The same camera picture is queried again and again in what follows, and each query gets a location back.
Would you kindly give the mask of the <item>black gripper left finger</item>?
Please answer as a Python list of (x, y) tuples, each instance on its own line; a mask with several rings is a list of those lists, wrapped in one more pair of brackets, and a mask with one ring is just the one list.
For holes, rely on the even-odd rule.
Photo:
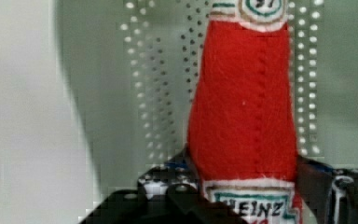
[(202, 196), (184, 148), (138, 178), (136, 189), (111, 193), (79, 224), (245, 224), (225, 203)]

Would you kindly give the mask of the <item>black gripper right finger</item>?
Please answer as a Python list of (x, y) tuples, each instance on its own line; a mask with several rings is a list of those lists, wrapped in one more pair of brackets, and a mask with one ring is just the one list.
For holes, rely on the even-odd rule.
[(358, 224), (358, 169), (298, 156), (296, 189), (318, 224)]

